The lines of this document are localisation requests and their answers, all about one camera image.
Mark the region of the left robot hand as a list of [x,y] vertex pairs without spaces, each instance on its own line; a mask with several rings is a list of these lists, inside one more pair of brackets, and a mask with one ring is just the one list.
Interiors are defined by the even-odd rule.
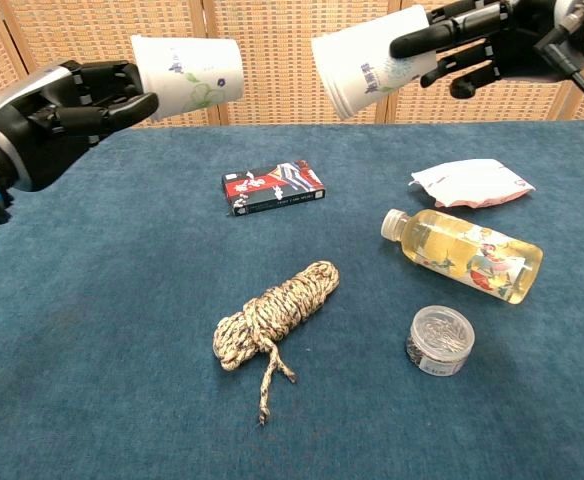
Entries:
[[102,140],[156,112],[126,60],[42,67],[0,91],[0,202],[40,191]]

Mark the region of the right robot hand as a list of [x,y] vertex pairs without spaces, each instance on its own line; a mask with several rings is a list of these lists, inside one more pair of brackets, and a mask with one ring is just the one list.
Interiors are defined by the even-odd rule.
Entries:
[[449,86],[455,99],[470,99],[502,79],[556,82],[560,76],[534,49],[554,28],[555,7],[554,1],[455,1],[427,13],[426,27],[392,40],[389,54],[441,53],[420,77],[423,88],[466,69]]

